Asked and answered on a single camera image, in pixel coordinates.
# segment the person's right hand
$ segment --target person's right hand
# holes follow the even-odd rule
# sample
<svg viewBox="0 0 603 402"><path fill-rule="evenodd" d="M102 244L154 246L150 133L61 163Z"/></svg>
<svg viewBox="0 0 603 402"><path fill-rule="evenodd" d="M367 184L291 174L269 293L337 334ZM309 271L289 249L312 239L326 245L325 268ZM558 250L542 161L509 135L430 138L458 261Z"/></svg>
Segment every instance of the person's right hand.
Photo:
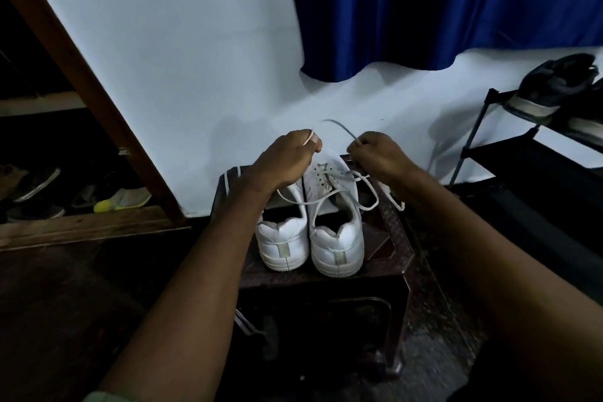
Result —
<svg viewBox="0 0 603 402"><path fill-rule="evenodd" d="M413 163L388 135L381 132L364 132L347 148L351 158L372 177L398 191L407 178L421 169Z"/></svg>

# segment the white sneaker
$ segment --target white sneaker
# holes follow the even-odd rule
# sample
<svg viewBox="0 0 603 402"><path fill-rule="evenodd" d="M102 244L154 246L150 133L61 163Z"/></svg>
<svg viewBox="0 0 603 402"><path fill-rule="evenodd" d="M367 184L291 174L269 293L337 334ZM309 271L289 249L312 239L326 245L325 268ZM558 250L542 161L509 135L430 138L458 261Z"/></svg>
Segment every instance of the white sneaker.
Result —
<svg viewBox="0 0 603 402"><path fill-rule="evenodd" d="M309 216L312 261L320 273L335 278L354 275L364 261L364 238L356 182L363 179L351 171L337 154L325 148L314 153L303 175Z"/></svg>
<svg viewBox="0 0 603 402"><path fill-rule="evenodd" d="M282 188L280 193L285 200L274 193L256 226L260 256L269 269L279 272L297 269L310 253L301 185L300 179Z"/></svg>

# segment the wall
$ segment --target wall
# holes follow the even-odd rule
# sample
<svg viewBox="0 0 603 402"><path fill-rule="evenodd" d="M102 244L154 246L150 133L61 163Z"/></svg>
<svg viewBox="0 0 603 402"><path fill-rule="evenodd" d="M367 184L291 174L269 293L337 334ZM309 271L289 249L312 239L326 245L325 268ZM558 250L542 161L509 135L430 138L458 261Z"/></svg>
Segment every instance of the wall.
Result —
<svg viewBox="0 0 603 402"><path fill-rule="evenodd" d="M278 135L324 118L392 136L445 181L487 89L515 89L544 60L573 50L473 50L446 70L388 63L338 84L299 73L293 0L48 0L187 215L206 215L218 176L252 162ZM530 124L492 112L477 141ZM316 127L343 152L349 136ZM539 139L587 166L601 155L544 131ZM466 162L459 178L488 172Z"/></svg>

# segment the wooden frame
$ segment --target wooden frame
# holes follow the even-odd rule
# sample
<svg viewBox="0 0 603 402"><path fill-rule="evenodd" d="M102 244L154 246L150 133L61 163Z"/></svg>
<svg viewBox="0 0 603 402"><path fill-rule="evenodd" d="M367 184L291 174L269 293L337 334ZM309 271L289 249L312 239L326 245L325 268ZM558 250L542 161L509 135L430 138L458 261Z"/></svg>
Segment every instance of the wooden frame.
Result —
<svg viewBox="0 0 603 402"><path fill-rule="evenodd" d="M117 149L129 153L128 161L149 192L157 199L166 215L175 223L184 223L185 217L176 198L159 171L136 139L128 123L99 83L94 72L80 54L63 24L47 0L10 0L25 19L50 57L71 82L79 97L101 123Z"/></svg>

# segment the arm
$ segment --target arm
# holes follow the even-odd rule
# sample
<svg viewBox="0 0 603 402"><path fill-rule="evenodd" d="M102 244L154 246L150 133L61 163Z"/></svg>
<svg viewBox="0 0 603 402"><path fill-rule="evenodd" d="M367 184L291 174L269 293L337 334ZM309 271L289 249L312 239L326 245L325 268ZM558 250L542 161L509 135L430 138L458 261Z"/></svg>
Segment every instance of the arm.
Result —
<svg viewBox="0 0 603 402"><path fill-rule="evenodd" d="M296 182L321 149L310 131L279 137L229 197L103 379L100 389L133 400L213 400L235 317L249 241L271 194Z"/></svg>
<svg viewBox="0 0 603 402"><path fill-rule="evenodd" d="M477 216L387 135L348 148L431 226L486 321L543 394L603 400L603 308Z"/></svg>

